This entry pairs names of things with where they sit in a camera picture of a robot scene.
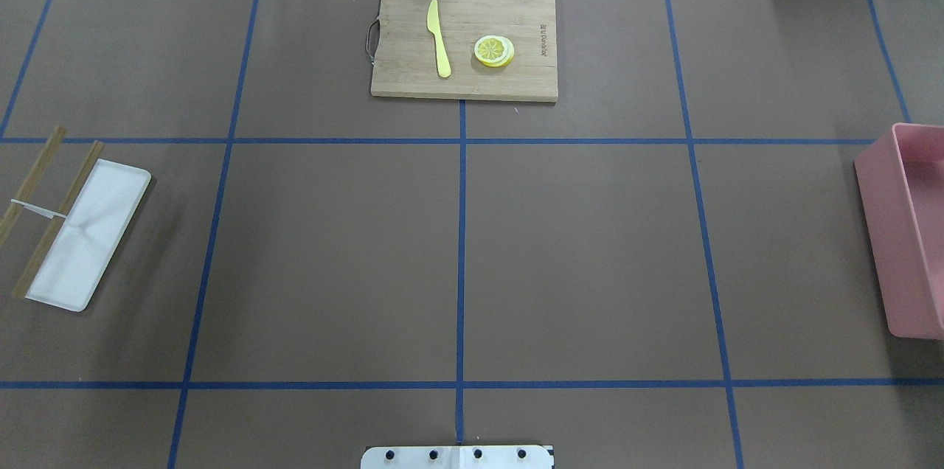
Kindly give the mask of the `yellow plastic knife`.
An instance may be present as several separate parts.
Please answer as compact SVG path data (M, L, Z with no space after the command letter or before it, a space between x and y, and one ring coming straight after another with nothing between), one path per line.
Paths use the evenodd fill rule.
M436 72L439 78L448 79L452 74L451 60L445 48L444 35L440 24L438 0L431 0L427 9L427 30L434 39Z

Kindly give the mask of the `left wooden chopstick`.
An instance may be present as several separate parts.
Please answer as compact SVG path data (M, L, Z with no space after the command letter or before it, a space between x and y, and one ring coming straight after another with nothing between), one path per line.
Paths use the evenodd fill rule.
M102 141L94 141L94 143L92 143L91 149L88 151L80 172L77 174L73 184L71 184L70 189L67 191L66 197L60 206L60 210L58 210L58 212L53 212L48 226L44 231L43 237L41 237L41 239L38 241L38 245L36 246L33 254L31 254L26 268L24 268L23 273L21 273L19 280L13 289L14 297L20 299L26 298L27 291L30 290L30 286L34 283L38 275L38 271L41 270L41 266L43 266L44 261L48 257L52 244L56 240L58 234L60 234L62 227L64 227L66 217L73 209L75 201L77 201L81 190L83 190L85 183L87 183L91 175L91 171L94 169L94 165L101 156L104 147L105 143Z

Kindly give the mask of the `pink plastic bin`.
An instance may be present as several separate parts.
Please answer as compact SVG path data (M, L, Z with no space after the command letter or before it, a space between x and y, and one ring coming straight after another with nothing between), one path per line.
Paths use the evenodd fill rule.
M890 333L943 338L943 129L899 122L854 160Z

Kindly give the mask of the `white rectangular tray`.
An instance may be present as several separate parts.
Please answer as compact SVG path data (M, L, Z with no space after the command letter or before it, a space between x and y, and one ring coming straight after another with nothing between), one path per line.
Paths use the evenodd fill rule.
M147 170L98 159L26 298L84 311L150 181Z

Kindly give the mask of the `yellow lemon slices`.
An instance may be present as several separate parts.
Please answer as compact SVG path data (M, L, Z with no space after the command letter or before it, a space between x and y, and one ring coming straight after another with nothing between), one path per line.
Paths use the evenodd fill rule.
M515 58L512 40L500 35L485 35L476 40L473 49L476 61L487 68L503 68Z

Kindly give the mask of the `bamboo cutting board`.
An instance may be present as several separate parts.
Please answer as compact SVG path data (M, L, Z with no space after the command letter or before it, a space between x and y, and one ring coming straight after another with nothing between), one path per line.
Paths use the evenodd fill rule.
M371 94L381 98L556 103L557 0L438 0L452 74L439 78L427 30L431 0L380 0ZM516 55L487 68L473 55L476 40L500 35Z

